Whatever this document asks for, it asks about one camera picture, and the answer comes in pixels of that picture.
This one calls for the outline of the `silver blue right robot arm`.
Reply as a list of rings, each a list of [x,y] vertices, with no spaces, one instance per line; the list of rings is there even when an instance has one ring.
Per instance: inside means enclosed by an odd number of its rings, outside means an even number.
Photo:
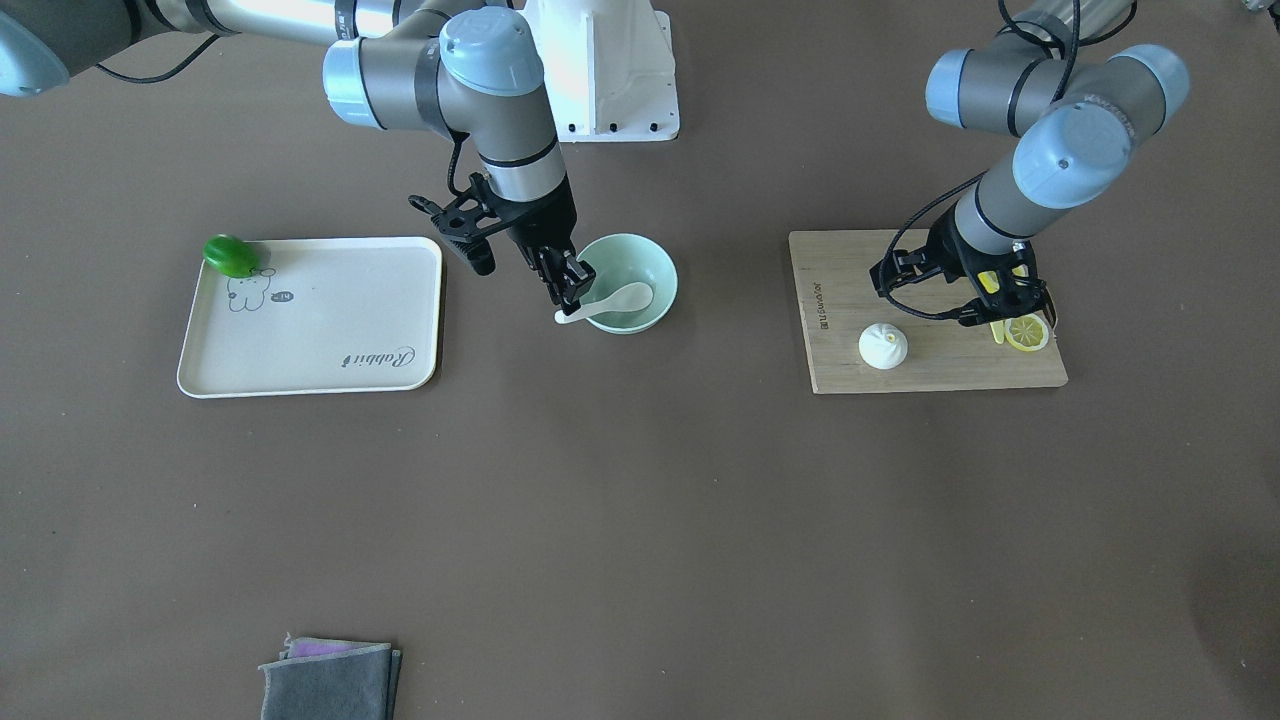
[[[5,1],[3,92],[33,97],[146,38],[259,35],[323,45],[343,120],[471,141],[483,170],[445,206],[413,196],[477,274],[504,233],[573,315],[595,279],[571,234],[576,208],[532,31],[507,1]]]

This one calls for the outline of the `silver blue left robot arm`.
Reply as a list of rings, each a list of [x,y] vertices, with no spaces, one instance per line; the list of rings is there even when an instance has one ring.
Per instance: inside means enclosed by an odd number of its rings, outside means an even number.
[[[890,261],[891,284],[968,278],[975,297],[947,311],[963,325],[1002,322],[1048,306],[1030,240],[1100,196],[1190,91],[1187,64],[1144,44],[1097,65],[1080,47],[1105,36],[1126,1],[1036,1],[982,49],[946,53],[925,85],[925,106],[948,126],[1010,135],[995,163],[929,229],[927,243]]]

